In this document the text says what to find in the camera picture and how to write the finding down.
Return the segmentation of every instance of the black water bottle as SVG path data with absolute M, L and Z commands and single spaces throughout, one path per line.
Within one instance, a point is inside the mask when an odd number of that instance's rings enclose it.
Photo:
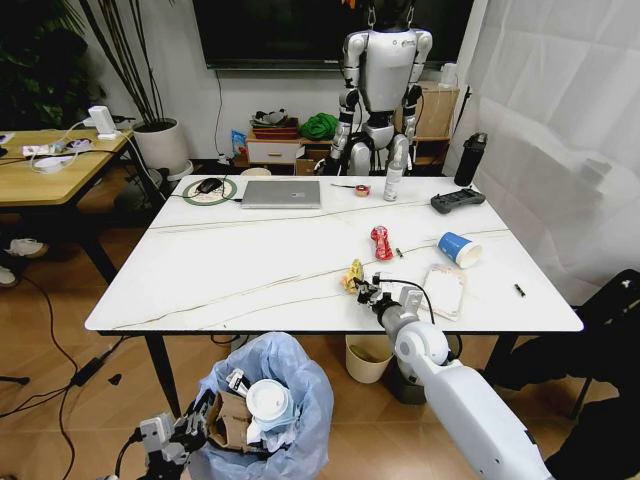
M 486 146 L 487 134 L 482 132 L 474 133 L 464 142 L 464 153 L 460 159 L 456 176 L 453 177 L 456 185 L 460 187 L 471 185 Z

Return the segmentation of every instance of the table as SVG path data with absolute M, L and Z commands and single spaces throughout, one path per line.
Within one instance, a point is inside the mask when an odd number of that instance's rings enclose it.
M 82 221 L 76 208 L 78 201 L 105 174 L 112 160 L 130 148 L 119 135 L 115 140 L 98 140 L 95 130 L 75 130 L 69 139 L 89 138 L 93 150 L 78 155 L 76 160 L 60 172 L 42 174 L 31 170 L 28 161 L 18 161 L 23 145 L 44 145 L 60 140 L 65 132 L 59 130 L 16 132 L 3 145 L 7 154 L 0 157 L 0 213 L 18 212 L 32 218 L 38 214 L 56 214 L 61 228 L 75 234 L 79 243 L 107 283 L 116 269 L 98 242 L 95 232 Z
M 202 178 L 182 179 L 174 193 Z M 249 179 L 309 181 L 228 178 L 238 186 L 236 198 Z M 382 177 L 313 180 L 320 182 L 319 210 L 243 210 L 232 201 L 205 207 L 171 197 L 87 319 L 87 329 L 104 335 L 145 335 L 174 415 L 180 409 L 162 335 L 380 333 L 376 316 L 344 291 L 341 276 L 359 258 L 365 273 L 422 283 L 432 264 L 450 264 L 436 246 L 447 230 L 481 242 L 484 253 L 465 271 L 459 321 L 436 317 L 445 332 L 508 334 L 494 351 L 497 361 L 518 334 L 582 329 L 488 202 L 449 215 L 428 204 L 436 193 L 459 189 L 450 178 L 403 178 L 392 203 L 382 199 Z M 372 194 L 356 197 L 332 183 L 370 184 Z M 370 232 L 376 225 L 388 228 L 403 258 L 375 259 Z

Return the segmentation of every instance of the potted plant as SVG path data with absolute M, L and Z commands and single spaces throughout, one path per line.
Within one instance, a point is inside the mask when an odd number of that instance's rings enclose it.
M 193 165 L 189 161 L 182 127 L 177 120 L 165 116 L 162 97 L 149 62 L 140 0 L 129 0 L 126 13 L 131 15 L 135 26 L 137 47 L 144 59 L 142 67 L 138 66 L 132 53 L 132 45 L 123 27 L 117 0 L 98 2 L 106 25 L 106 35 L 98 25 L 89 1 L 80 0 L 80 5 L 107 60 L 115 69 L 140 112 L 142 121 L 133 126 L 133 134 L 145 163 L 151 168 L 167 168 L 169 181 L 178 180 L 190 174 L 193 171 Z
M 66 129 L 91 103 L 78 12 L 67 0 L 7 0 L 3 7 L 0 129 Z

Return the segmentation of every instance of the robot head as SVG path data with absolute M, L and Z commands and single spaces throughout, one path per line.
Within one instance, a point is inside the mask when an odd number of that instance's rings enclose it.
M 406 30 L 409 7 L 414 3 L 415 0 L 370 0 L 369 5 L 375 8 L 373 28 L 385 32 Z

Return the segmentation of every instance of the white curtain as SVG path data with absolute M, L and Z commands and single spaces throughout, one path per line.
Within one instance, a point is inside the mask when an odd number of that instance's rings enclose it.
M 640 267 L 640 1 L 490 0 L 449 150 L 565 298 Z

